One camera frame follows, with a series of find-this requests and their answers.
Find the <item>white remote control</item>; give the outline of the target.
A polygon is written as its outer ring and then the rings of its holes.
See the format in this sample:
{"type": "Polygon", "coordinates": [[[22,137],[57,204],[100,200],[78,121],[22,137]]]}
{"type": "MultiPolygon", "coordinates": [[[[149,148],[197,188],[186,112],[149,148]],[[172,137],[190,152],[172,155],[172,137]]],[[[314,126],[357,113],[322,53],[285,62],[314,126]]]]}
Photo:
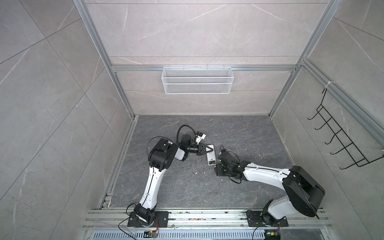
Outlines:
{"type": "Polygon", "coordinates": [[[214,166],[217,164],[215,149],[213,150],[213,152],[207,154],[207,162],[209,166],[214,166]]]}

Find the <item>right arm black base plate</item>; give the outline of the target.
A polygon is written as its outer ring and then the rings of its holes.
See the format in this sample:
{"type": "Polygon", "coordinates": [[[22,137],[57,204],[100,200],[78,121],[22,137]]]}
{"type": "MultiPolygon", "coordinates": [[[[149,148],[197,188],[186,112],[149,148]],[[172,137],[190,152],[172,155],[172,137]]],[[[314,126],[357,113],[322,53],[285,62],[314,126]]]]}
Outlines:
{"type": "Polygon", "coordinates": [[[280,220],[274,219],[270,214],[262,211],[247,210],[245,212],[249,227],[288,227],[288,221],[284,217],[280,220]]]}

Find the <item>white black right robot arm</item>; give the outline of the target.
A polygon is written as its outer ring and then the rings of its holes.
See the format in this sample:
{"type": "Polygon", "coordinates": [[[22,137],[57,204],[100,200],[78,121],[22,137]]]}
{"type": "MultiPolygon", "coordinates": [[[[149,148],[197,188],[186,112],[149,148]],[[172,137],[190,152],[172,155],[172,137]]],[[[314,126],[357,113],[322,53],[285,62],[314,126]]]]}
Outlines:
{"type": "Polygon", "coordinates": [[[217,176],[229,177],[240,184],[244,181],[260,182],[282,189],[286,195],[270,200],[257,218],[265,226],[273,226],[286,216],[300,213],[316,217],[325,196],[325,189],[302,167],[290,169],[264,167],[248,161],[240,161],[238,156],[226,149],[221,150],[215,166],[217,176]]]}

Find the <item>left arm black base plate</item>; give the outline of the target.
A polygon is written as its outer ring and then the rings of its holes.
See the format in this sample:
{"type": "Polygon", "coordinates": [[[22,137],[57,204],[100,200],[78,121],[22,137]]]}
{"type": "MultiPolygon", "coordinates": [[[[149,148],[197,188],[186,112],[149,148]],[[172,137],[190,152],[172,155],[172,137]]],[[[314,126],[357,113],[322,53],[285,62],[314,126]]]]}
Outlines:
{"type": "Polygon", "coordinates": [[[170,213],[167,211],[156,211],[150,214],[146,219],[140,217],[139,214],[136,214],[135,212],[130,212],[127,226],[136,228],[166,228],[168,226],[169,214],[170,213]]]}

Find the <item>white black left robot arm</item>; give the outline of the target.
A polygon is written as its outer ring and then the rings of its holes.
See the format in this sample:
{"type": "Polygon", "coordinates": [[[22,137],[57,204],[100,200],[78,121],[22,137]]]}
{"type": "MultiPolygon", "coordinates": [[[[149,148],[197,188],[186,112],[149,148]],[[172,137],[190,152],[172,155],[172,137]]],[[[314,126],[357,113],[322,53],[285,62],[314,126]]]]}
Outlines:
{"type": "Polygon", "coordinates": [[[162,136],[154,137],[159,141],[147,153],[150,166],[148,181],[141,200],[133,210],[141,224],[151,226],[156,220],[155,211],[160,185],[167,169],[175,159],[184,162],[192,153],[197,156],[208,155],[209,164],[216,164],[214,146],[202,143],[201,140],[204,137],[205,134],[197,134],[195,137],[185,134],[180,143],[162,136]]]}

